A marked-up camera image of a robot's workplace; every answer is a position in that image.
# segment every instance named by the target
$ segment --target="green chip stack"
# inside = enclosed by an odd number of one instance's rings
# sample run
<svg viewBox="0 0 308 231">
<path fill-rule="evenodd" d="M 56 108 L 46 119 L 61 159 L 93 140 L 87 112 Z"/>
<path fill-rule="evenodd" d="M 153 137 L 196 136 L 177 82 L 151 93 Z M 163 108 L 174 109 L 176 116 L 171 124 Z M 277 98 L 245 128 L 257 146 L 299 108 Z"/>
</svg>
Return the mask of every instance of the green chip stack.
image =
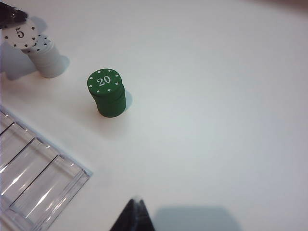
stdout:
<svg viewBox="0 0 308 231">
<path fill-rule="evenodd" d="M 118 72 L 112 69 L 97 70 L 90 75 L 87 85 L 103 116 L 116 117 L 124 112 L 125 89 Z"/>
</svg>

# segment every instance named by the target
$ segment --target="poker chip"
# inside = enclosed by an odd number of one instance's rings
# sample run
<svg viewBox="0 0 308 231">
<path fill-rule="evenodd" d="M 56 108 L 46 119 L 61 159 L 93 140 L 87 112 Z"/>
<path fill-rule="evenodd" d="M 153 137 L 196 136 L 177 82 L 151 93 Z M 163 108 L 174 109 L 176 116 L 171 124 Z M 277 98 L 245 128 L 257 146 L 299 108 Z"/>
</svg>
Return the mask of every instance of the poker chip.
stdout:
<svg viewBox="0 0 308 231">
<path fill-rule="evenodd" d="M 3 40 L 21 50 L 28 49 L 36 43 L 38 30 L 35 24 L 27 19 L 2 30 Z"/>
<path fill-rule="evenodd" d="M 103 116 L 116 117 L 125 110 L 125 88 L 120 74 L 115 70 L 107 68 L 93 72 L 87 85 Z"/>
<path fill-rule="evenodd" d="M 24 49 L 23 53 L 28 55 L 39 55 L 40 53 L 44 53 L 46 50 L 50 49 L 52 43 L 53 42 L 49 37 L 40 34 L 35 39 L 35 43 L 31 47 Z"/>
<path fill-rule="evenodd" d="M 65 71 L 65 64 L 53 41 L 39 35 L 36 43 L 22 52 L 30 58 L 43 77 L 53 78 Z"/>
</svg>

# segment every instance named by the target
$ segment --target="number 20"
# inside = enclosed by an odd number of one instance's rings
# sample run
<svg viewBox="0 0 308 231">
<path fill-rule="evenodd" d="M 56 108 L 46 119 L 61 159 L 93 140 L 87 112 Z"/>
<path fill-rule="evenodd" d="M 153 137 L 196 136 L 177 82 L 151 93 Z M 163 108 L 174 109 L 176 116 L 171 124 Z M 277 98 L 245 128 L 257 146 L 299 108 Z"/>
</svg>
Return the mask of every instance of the number 20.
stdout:
<svg viewBox="0 0 308 231">
<path fill-rule="evenodd" d="M 106 83 L 110 83 L 111 79 L 109 76 L 105 76 L 104 79 L 102 78 L 97 79 L 97 82 L 100 83 L 100 86 L 105 85 L 104 81 Z"/>
</svg>

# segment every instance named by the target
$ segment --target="plastic tray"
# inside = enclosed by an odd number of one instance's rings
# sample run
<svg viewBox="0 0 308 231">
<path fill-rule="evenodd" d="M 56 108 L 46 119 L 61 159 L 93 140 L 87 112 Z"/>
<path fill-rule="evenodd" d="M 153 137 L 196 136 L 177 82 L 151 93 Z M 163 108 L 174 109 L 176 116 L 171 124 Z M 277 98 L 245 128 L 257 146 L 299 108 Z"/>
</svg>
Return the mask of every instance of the plastic tray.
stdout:
<svg viewBox="0 0 308 231">
<path fill-rule="evenodd" d="M 1 221 L 14 231 L 46 230 L 90 173 L 3 107 L 0 122 Z"/>
</svg>

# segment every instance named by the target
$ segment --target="white table surface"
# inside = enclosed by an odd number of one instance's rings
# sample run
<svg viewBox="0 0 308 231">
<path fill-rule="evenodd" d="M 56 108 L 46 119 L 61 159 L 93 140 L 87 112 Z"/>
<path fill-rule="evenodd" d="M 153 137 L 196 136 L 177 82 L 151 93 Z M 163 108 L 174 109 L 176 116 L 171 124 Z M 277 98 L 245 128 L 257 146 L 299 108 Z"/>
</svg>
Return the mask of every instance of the white table surface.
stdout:
<svg viewBox="0 0 308 231">
<path fill-rule="evenodd" d="M 308 230 L 305 9 L 4 2 L 41 21 L 70 66 L 45 79 L 2 44 L 1 104 L 94 173 L 50 231 L 108 231 L 135 195 L 157 231 Z M 105 67 L 129 92 L 116 118 L 98 113 L 86 86 Z"/>
</svg>

